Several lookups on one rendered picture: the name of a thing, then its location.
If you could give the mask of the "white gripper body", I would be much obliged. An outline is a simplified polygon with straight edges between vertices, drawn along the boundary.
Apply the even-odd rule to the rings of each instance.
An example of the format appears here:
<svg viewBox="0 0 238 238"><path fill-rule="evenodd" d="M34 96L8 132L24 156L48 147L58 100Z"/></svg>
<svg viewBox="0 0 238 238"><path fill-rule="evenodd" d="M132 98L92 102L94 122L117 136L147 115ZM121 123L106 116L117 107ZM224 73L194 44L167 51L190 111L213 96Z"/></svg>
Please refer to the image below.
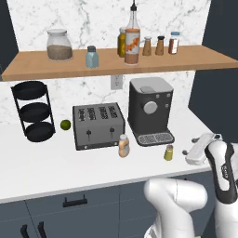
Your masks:
<svg viewBox="0 0 238 238"><path fill-rule="evenodd" d="M185 156L185 160L189 165L201 165L205 159L206 146L218 139L217 134L204 133L192 146L188 154Z"/></svg>

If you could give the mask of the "yellow-green shaker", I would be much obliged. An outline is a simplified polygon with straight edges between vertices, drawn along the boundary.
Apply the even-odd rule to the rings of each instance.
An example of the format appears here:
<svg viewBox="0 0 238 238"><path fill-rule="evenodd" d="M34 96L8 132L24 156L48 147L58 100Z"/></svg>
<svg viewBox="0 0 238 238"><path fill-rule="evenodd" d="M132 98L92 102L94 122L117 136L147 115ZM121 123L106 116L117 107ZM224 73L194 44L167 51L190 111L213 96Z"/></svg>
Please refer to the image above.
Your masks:
<svg viewBox="0 0 238 238"><path fill-rule="evenodd" d="M164 159L167 161L171 161L173 158L173 146L167 145L165 149Z"/></svg>

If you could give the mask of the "orange condiment bottle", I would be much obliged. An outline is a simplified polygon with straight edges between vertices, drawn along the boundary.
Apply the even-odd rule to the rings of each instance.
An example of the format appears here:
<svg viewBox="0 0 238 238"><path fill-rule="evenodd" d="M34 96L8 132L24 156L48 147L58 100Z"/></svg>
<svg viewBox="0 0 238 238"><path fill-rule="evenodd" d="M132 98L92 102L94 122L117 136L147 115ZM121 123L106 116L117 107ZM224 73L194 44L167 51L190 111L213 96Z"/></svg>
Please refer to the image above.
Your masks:
<svg viewBox="0 0 238 238"><path fill-rule="evenodd" d="M129 139L126 134L122 134L120 136L118 146L119 146L119 155L122 158L127 157L129 154L130 148L129 148Z"/></svg>

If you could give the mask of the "brown shaker black cap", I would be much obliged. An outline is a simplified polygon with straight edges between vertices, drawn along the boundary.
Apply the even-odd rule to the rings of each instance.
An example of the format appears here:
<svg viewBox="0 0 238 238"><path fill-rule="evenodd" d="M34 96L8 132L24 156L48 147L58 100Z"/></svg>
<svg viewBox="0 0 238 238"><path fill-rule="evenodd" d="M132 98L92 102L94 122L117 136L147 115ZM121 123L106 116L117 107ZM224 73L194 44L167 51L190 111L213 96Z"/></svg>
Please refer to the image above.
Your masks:
<svg viewBox="0 0 238 238"><path fill-rule="evenodd" d="M157 56L163 56L164 55L164 37L162 35L157 37L158 41L157 41L157 46L155 49L155 54Z"/></svg>

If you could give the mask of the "dark blue tall cabinet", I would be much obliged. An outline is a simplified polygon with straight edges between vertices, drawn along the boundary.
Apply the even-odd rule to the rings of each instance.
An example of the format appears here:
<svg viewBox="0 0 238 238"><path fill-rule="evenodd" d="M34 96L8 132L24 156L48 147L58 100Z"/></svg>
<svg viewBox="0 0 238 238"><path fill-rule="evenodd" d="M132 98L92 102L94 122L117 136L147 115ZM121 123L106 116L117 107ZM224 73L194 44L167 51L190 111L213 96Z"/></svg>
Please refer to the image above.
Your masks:
<svg viewBox="0 0 238 238"><path fill-rule="evenodd" d="M211 0L202 45L238 60L238 0ZM197 71L189 109L226 142L238 143L238 68Z"/></svg>
<svg viewBox="0 0 238 238"><path fill-rule="evenodd" d="M7 0L0 0L0 81L10 62L19 53Z"/></svg>

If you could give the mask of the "brown shaker pale cap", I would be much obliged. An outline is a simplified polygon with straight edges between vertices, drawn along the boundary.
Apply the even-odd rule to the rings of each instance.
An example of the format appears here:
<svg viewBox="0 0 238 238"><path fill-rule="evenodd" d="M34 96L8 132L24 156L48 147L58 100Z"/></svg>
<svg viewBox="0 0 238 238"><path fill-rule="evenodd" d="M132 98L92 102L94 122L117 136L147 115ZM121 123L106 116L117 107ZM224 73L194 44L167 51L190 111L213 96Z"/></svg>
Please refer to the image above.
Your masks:
<svg viewBox="0 0 238 238"><path fill-rule="evenodd" d="M145 37L144 48L142 52L143 56L150 56L152 54L151 40L152 38L150 36Z"/></svg>

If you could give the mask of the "tall glass bottle orange label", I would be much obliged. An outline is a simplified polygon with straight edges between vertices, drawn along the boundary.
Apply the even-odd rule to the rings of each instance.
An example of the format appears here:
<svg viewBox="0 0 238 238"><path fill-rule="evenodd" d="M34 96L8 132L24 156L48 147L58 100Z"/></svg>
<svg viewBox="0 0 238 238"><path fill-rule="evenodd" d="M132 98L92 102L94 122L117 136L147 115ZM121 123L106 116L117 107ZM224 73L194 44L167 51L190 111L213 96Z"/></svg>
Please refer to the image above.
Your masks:
<svg viewBox="0 0 238 238"><path fill-rule="evenodd" d="M130 7L129 23L126 26L125 64L136 65L139 62L140 27L137 21L136 2Z"/></svg>

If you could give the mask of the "yellow condiment bottle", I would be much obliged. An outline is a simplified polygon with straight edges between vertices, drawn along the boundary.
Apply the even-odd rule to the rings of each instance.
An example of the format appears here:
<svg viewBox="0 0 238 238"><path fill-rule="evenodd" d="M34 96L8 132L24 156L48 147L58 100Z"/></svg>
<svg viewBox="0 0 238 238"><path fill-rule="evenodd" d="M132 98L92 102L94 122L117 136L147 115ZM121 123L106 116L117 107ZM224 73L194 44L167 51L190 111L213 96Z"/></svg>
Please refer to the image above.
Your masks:
<svg viewBox="0 0 238 238"><path fill-rule="evenodd" d="M117 38L117 54L120 58L125 56L125 39L126 39L126 28L121 27L119 29L119 35Z"/></svg>

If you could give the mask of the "dark grey coffee machine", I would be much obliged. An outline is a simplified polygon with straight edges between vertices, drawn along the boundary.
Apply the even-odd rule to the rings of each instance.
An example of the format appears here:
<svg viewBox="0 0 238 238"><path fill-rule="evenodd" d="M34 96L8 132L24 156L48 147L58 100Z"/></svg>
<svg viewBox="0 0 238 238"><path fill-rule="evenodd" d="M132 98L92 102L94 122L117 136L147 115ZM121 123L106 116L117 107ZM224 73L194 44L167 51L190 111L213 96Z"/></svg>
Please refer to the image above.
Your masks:
<svg viewBox="0 0 238 238"><path fill-rule="evenodd" d="M174 88L161 77L130 81L127 121L138 145L148 147L175 141L167 127L173 92Z"/></svg>

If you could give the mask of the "red spice jar blue lid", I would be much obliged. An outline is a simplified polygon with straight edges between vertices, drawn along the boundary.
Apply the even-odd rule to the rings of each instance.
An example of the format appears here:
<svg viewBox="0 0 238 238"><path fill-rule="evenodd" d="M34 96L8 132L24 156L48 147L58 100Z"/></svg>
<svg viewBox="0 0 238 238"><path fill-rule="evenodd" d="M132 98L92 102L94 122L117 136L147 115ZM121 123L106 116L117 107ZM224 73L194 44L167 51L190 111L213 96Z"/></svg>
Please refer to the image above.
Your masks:
<svg viewBox="0 0 238 238"><path fill-rule="evenodd" d="M175 55L178 52L179 36L180 36L179 32L172 32L170 34L168 53L171 55Z"/></svg>

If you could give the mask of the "dark blue drawer front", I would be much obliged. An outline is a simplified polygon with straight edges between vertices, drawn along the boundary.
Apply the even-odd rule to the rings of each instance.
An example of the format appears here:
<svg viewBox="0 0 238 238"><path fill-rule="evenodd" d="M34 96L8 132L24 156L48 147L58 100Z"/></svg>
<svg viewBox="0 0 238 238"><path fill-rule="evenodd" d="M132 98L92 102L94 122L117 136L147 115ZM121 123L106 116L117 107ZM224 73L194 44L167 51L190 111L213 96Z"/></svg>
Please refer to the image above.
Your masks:
<svg viewBox="0 0 238 238"><path fill-rule="evenodd" d="M77 205L63 207L64 198L68 201L79 200L85 195L87 199L86 205ZM45 215L53 215L63 212L74 211L83 208L93 208L100 205L109 205L119 202L119 187L107 187L81 192L70 192L53 196L46 196L26 200L25 203L32 217L40 217Z"/></svg>

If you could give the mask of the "dark blue cupboard door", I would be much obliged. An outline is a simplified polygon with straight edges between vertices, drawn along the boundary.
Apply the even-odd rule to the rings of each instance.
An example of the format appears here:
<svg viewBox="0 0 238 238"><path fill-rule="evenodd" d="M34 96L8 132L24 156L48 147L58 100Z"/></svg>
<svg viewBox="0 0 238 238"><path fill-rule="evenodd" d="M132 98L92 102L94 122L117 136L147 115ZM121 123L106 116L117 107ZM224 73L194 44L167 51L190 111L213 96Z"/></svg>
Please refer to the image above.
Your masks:
<svg viewBox="0 0 238 238"><path fill-rule="evenodd" d="M20 228L24 224L27 224L27 232L30 238L37 238L29 218L0 222L0 238L23 238Z"/></svg>
<svg viewBox="0 0 238 238"><path fill-rule="evenodd" d="M46 238L117 238L118 217L112 209L78 209L33 217L44 223Z"/></svg>

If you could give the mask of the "black three-tier stand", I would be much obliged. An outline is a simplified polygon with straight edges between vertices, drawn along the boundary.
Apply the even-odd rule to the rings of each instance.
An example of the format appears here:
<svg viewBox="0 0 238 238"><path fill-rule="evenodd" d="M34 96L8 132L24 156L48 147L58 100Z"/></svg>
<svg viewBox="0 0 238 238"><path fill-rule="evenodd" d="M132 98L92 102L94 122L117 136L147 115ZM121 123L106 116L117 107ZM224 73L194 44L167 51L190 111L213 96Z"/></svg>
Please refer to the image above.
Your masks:
<svg viewBox="0 0 238 238"><path fill-rule="evenodd" d="M24 136L31 142L50 139L56 132L47 86L26 81L11 87Z"/></svg>

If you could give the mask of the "glass jar with brown contents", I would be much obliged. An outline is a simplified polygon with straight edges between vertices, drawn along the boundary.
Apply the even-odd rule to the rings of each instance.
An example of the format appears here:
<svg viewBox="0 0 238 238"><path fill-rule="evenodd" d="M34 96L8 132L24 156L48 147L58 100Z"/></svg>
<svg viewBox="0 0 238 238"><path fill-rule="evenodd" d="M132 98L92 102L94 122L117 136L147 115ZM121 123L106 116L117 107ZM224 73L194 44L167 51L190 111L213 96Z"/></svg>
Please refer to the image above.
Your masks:
<svg viewBox="0 0 238 238"><path fill-rule="evenodd" d="M51 60L69 60L73 57L72 45L66 30L48 30L47 35L46 51Z"/></svg>

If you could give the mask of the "white wall socket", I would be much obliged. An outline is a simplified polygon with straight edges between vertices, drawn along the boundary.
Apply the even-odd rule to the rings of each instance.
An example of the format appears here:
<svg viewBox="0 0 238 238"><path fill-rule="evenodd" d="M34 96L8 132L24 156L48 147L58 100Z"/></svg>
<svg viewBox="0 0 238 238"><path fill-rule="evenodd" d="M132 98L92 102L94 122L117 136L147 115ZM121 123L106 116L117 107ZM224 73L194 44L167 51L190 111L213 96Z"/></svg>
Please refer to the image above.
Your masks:
<svg viewBox="0 0 238 238"><path fill-rule="evenodd" d="M121 74L111 76L111 90L123 88L123 76Z"/></svg>

